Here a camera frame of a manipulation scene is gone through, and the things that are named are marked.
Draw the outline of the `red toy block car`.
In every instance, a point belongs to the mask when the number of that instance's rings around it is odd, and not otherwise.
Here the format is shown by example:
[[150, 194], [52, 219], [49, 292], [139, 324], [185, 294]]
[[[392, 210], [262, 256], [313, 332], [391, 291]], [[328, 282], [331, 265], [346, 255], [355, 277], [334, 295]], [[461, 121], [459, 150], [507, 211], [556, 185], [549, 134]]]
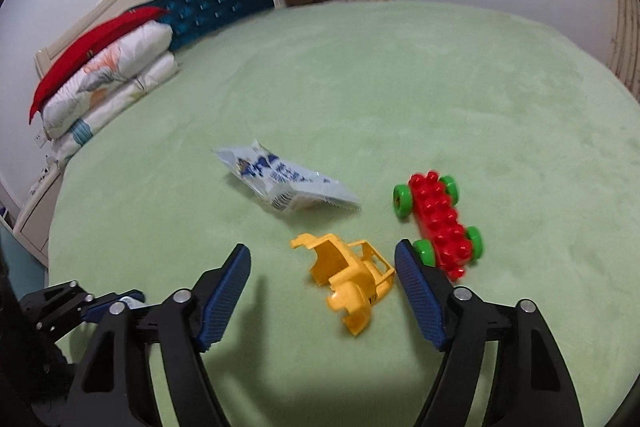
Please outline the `red toy block car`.
[[407, 183], [393, 188], [396, 217], [414, 218], [421, 233], [413, 248], [424, 265], [444, 272], [450, 282], [463, 277], [466, 266], [483, 256], [484, 239], [477, 227], [459, 221], [458, 184], [453, 176], [437, 171], [415, 173]]

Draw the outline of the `green bed blanket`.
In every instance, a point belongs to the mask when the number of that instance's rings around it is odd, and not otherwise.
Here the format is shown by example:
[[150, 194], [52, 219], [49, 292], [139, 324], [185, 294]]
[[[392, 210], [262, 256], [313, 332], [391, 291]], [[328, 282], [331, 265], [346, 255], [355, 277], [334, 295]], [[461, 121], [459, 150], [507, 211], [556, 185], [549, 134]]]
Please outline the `green bed blanket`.
[[[391, 258], [416, 225], [392, 191], [456, 179], [485, 252], [463, 284], [537, 303], [602, 426], [639, 372], [639, 105], [557, 31], [465, 6], [280, 9], [179, 52], [178, 74], [103, 128], [64, 173], [50, 280], [150, 303], [236, 244], [252, 273], [204, 361], [235, 426], [410, 426], [442, 357], [395, 287], [359, 336], [311, 280], [302, 233]], [[259, 142], [360, 199], [277, 212], [218, 159]]]

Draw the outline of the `white blue snack wrapper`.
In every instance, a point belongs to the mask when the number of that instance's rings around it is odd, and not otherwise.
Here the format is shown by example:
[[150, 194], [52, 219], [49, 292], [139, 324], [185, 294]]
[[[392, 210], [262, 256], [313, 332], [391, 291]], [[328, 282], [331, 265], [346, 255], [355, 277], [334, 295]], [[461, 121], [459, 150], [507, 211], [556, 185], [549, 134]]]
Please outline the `white blue snack wrapper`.
[[254, 141], [247, 146], [218, 148], [218, 159], [277, 212], [291, 212], [316, 204], [348, 209], [360, 207], [360, 199], [335, 179], [281, 158]]

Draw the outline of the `right floral curtain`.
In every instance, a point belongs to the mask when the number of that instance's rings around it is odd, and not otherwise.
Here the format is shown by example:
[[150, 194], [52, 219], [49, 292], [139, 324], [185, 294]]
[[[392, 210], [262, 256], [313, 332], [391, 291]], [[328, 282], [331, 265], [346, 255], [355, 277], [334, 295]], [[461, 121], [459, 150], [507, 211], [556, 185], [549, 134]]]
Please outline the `right floral curtain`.
[[639, 0], [616, 0], [616, 24], [608, 59], [608, 68], [636, 101], [640, 90], [639, 9]]

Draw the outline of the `yellow toy truck cab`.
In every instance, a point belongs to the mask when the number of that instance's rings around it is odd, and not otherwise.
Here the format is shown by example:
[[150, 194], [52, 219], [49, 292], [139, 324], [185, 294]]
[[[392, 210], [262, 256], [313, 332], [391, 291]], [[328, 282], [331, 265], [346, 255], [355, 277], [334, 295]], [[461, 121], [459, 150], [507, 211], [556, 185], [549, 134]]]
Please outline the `yellow toy truck cab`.
[[316, 254], [309, 273], [318, 286], [331, 289], [326, 305], [344, 312], [342, 321], [353, 336], [361, 334], [370, 324], [373, 306], [394, 287], [393, 265], [368, 241], [345, 242], [333, 233], [299, 234], [290, 240], [290, 247]]

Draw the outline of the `red pillow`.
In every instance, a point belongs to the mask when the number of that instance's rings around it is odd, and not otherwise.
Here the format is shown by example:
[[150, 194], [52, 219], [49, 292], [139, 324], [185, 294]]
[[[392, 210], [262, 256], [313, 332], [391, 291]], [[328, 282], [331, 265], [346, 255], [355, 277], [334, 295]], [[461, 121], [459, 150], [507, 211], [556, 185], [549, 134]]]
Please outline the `red pillow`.
[[96, 54], [129, 34], [130, 31], [150, 20], [157, 20], [165, 14], [168, 14], [168, 11], [158, 6], [133, 8], [78, 37], [39, 81], [32, 97], [32, 105], [29, 107], [28, 122], [32, 122], [35, 115], [42, 112], [43, 106], [58, 92], [58, 89]]

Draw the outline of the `floral white lower pillow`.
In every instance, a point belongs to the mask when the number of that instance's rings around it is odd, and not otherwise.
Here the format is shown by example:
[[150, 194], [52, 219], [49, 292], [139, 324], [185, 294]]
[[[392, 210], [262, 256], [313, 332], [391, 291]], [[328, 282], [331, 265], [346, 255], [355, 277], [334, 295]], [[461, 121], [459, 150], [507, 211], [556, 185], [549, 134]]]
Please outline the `floral white lower pillow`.
[[109, 122], [129, 106], [134, 105], [140, 98], [174, 77], [176, 72], [178, 72], [178, 63], [175, 55], [166, 52], [143, 72], [140, 72], [136, 78], [129, 80], [122, 87], [107, 95], [104, 101], [78, 118], [62, 138], [53, 142], [52, 156], [58, 169], [63, 169], [70, 158], [75, 156], [78, 150]]

